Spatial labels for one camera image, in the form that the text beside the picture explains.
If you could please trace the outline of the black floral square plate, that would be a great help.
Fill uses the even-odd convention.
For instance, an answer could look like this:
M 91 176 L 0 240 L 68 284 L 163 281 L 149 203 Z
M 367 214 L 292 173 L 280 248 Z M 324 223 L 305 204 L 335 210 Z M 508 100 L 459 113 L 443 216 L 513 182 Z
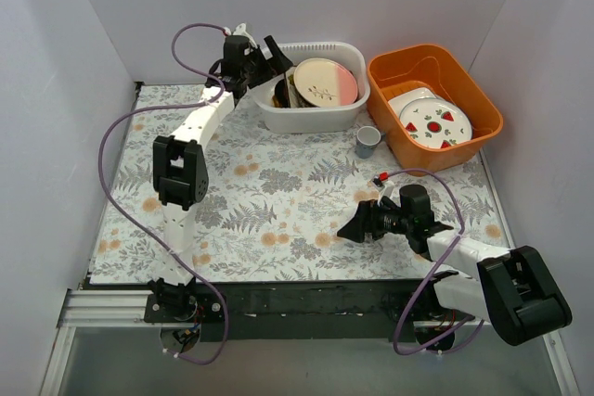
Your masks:
M 302 107 L 343 107 L 352 105 L 358 98 L 357 82 L 349 71 L 296 70 L 292 75 Z

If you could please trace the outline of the square dark rimmed plate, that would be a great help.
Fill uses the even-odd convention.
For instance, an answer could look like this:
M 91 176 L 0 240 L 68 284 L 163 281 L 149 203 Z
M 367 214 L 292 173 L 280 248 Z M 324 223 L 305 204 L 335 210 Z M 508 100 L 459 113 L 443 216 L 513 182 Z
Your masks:
M 286 73 L 284 75 L 284 82 L 285 82 L 285 96 L 287 98 L 289 107 L 292 109 L 296 109 L 299 107 L 298 96 L 296 93 L 293 75 Z

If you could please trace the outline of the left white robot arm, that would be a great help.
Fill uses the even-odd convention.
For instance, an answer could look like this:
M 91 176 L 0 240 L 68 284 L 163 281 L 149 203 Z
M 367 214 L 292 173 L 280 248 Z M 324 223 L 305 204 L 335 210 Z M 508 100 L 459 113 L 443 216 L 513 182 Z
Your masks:
M 223 57 L 213 64 L 219 71 L 204 85 L 200 106 L 170 135 L 153 142 L 153 187 L 162 205 L 164 243 L 169 250 L 158 278 L 149 287 L 157 304 L 179 322 L 190 320 L 198 309 L 196 297 L 187 290 L 196 281 L 187 264 L 192 257 L 198 204 L 209 186 L 206 146 L 249 89 L 271 85 L 293 66 L 273 36 L 265 37 L 265 45 L 268 56 L 246 35 L 227 36 Z

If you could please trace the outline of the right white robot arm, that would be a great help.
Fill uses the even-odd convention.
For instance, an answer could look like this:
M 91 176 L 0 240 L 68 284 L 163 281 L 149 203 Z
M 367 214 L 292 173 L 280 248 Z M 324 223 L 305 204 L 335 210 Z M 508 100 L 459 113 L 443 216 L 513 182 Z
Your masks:
M 398 202 L 361 201 L 337 233 L 355 243 L 387 234 L 404 236 L 433 268 L 409 298 L 404 322 L 417 300 L 431 319 L 451 310 L 489 323 L 511 346 L 570 325 L 570 306 L 539 252 L 530 246 L 495 247 L 437 221 L 426 188 L 405 185 Z

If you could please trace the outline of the yellow dotted scalloped plate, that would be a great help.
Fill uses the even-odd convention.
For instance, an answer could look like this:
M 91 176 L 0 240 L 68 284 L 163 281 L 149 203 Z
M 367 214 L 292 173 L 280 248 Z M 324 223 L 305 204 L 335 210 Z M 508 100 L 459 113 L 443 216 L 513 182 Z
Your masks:
M 280 101 L 276 95 L 272 96 L 272 102 L 273 102 L 273 105 L 275 108 L 277 108 L 277 109 L 283 108 L 283 102 Z

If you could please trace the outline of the pink round plate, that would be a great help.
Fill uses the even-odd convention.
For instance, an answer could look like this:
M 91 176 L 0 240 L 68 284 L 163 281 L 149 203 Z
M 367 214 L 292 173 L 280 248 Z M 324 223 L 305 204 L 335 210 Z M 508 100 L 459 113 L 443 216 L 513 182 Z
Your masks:
M 358 99 L 355 76 L 343 65 L 321 57 L 301 62 L 293 73 L 298 94 L 318 108 L 350 106 Z

